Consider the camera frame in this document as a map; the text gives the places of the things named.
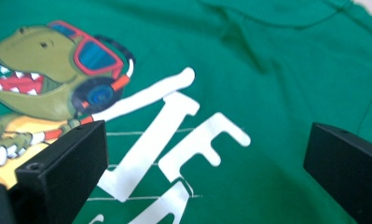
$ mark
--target blue headphone ear cup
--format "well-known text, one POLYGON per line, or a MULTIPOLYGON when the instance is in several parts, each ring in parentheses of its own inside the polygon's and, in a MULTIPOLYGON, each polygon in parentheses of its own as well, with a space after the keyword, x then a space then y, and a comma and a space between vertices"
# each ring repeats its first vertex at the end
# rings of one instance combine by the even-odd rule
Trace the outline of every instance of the blue headphone ear cup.
POLYGON ((113 82, 110 77, 96 77, 83 82, 72 95, 73 107, 82 114, 94 114, 107 109, 121 98, 123 91, 114 91, 111 87, 113 82))

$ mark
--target green fabric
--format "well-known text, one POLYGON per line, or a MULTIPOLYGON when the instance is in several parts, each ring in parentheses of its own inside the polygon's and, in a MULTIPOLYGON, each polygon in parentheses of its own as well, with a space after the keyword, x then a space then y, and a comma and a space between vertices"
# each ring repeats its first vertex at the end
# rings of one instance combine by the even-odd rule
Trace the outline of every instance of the green fabric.
MULTIPOLYGON (((56 20, 110 36, 134 54, 123 97, 189 66, 196 78, 180 92, 200 109, 179 130, 221 112, 252 139, 242 147, 220 134, 212 141, 219 166, 196 156, 182 167, 196 196, 181 223, 355 223, 302 165, 314 121, 372 142, 372 18, 362 8, 311 0, 0 0, 0 40, 18 27, 56 20)), ((107 122, 110 170, 163 106, 158 101, 107 122), (116 135, 130 132, 138 133, 116 135)), ((156 162, 189 133, 176 133, 156 162)), ((153 164, 131 194, 135 200, 122 203, 97 187, 75 223, 99 214, 104 223, 128 223, 175 183, 153 164)))

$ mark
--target yellow dinosaur belly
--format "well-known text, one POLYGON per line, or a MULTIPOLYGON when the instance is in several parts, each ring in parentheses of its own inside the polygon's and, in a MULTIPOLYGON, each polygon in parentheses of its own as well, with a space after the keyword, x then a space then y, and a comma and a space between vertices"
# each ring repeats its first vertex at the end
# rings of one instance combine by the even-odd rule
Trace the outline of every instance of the yellow dinosaur belly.
MULTIPOLYGON (((33 119, 26 116, 20 116, 16 119, 13 119, 6 128, 6 135, 11 136, 12 133, 39 133, 43 131, 50 131, 55 130, 61 127, 61 125, 65 124, 66 120, 64 121, 50 121, 44 119, 33 119)), ((31 147, 28 147, 26 152, 14 160, 8 160, 6 165, 0 167, 0 183, 7 186, 8 189, 13 187, 17 183, 17 178, 15 176, 15 169, 20 165, 24 164, 26 161, 30 160, 34 155, 39 153, 41 150, 46 148, 48 144, 52 143, 53 141, 47 143, 37 144, 31 147)))

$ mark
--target graphic print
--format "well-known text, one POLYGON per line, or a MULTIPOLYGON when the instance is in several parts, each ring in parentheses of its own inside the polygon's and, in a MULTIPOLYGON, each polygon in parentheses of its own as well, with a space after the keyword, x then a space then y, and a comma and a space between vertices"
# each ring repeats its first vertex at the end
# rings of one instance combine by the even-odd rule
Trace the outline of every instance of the graphic print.
POLYGON ((3 178, 6 173, 11 175, 50 141, 91 121, 88 115, 117 102, 134 61, 118 42, 92 37, 64 21, 21 27, 3 40, 0 103, 12 112, 0 115, 0 182, 14 185, 12 176, 3 178))

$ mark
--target dinosaur head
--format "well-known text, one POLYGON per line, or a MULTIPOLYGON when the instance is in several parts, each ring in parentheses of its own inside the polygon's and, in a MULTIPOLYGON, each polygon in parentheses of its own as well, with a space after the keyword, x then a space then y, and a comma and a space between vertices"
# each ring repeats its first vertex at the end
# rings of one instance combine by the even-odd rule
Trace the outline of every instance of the dinosaur head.
POLYGON ((121 60, 96 39, 65 25, 21 27, 0 42, 2 104, 35 118, 71 119, 77 111, 72 96, 82 83, 117 78, 121 60), (99 56, 102 48, 115 62, 99 56))

